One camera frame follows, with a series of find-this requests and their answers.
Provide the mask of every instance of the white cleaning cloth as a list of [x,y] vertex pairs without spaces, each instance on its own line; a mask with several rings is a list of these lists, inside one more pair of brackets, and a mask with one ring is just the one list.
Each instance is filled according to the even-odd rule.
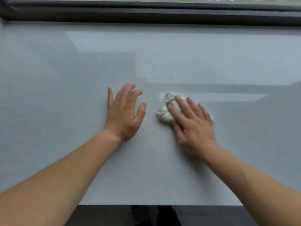
[[[168,93],[165,95],[163,103],[161,104],[159,111],[157,112],[157,116],[158,119],[170,123],[172,121],[174,121],[175,119],[172,117],[172,115],[169,113],[169,111],[167,110],[167,104],[170,103],[176,110],[181,112],[181,109],[178,105],[178,103],[175,101],[175,95]],[[214,117],[209,113],[210,115],[210,120],[211,120],[211,124],[214,123]]]

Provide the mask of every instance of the black pants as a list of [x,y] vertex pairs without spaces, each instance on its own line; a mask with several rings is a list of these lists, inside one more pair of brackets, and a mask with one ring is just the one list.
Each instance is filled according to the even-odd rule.
[[177,213],[170,205],[158,206],[156,226],[181,226]]

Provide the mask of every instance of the bare skin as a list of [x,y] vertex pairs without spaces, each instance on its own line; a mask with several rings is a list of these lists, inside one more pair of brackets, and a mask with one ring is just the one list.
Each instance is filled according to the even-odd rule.
[[176,97],[182,113],[168,105],[183,150],[203,160],[232,190],[260,226],[301,225],[301,193],[277,182],[216,143],[209,113]]
[[103,131],[66,157],[0,194],[0,225],[63,226],[98,171],[124,141],[138,131],[146,112],[141,90],[126,84],[114,100],[108,89],[108,114]]

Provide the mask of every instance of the person's left hand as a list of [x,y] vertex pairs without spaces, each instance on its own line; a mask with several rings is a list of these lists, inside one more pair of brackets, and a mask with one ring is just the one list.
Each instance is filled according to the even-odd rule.
[[137,98],[141,90],[134,90],[136,85],[128,83],[118,92],[115,100],[112,89],[108,88],[108,114],[103,133],[119,141],[130,140],[140,128],[146,113],[146,103],[142,103],[135,115]]

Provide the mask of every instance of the floor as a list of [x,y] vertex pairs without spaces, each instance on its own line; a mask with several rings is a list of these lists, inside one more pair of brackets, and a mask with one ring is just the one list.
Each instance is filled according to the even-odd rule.
[[[150,206],[152,221],[156,207]],[[174,206],[182,226],[256,226],[240,206]],[[66,226],[133,226],[129,205],[79,205]]]

